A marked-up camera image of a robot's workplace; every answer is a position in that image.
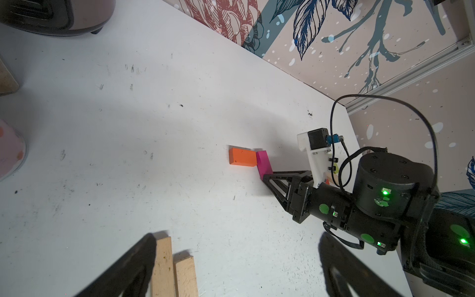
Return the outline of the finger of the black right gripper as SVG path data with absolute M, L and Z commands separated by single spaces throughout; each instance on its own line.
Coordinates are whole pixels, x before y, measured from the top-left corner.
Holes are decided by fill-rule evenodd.
M 289 214 L 296 215 L 292 203 L 296 201 L 297 174 L 265 174 L 263 182 L 282 208 Z
M 292 182 L 292 179 L 294 178 L 299 178 L 303 183 L 313 182 L 313 176 L 310 170 L 274 172 L 272 174 L 272 178 L 286 180 L 290 182 Z

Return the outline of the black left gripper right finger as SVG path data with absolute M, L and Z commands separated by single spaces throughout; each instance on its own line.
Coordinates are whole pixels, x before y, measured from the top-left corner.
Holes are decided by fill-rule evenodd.
M 330 297 L 351 297 L 350 288 L 359 297 L 401 295 L 328 233 L 320 238 L 319 256 Z

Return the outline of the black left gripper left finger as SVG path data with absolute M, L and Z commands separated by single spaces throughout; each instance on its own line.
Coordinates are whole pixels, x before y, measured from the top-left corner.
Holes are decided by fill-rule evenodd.
M 144 297 L 155 265 L 157 240 L 148 233 L 77 295 Z

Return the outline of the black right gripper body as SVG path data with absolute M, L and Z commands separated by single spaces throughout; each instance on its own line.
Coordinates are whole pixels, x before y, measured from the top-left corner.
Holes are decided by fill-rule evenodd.
M 318 188 L 301 183 L 291 190 L 291 215 L 297 223 L 314 216 L 332 229 L 345 230 L 353 204 L 340 189 L 327 184 Z

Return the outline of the magenta block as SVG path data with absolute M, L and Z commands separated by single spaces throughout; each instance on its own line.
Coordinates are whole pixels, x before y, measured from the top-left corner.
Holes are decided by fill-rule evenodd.
M 256 152 L 257 159 L 257 169 L 260 175 L 261 180 L 264 180 L 265 175 L 273 174 L 272 166 L 268 154 L 266 151 Z

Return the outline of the orange block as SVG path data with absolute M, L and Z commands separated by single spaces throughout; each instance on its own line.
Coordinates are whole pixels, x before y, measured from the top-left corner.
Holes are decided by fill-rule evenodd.
M 229 150 L 230 165 L 244 167 L 257 166 L 257 154 L 255 151 L 231 147 Z

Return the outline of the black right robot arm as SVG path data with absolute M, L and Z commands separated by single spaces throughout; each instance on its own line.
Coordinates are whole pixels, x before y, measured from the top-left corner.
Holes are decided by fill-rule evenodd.
M 333 235 L 342 230 L 353 249 L 373 246 L 379 255 L 400 249 L 403 269 L 454 297 L 475 294 L 475 222 L 438 209 L 434 173 L 423 164 L 379 150 L 361 157 L 348 193 L 310 172 L 266 174 L 263 181 L 297 223 L 320 219 Z

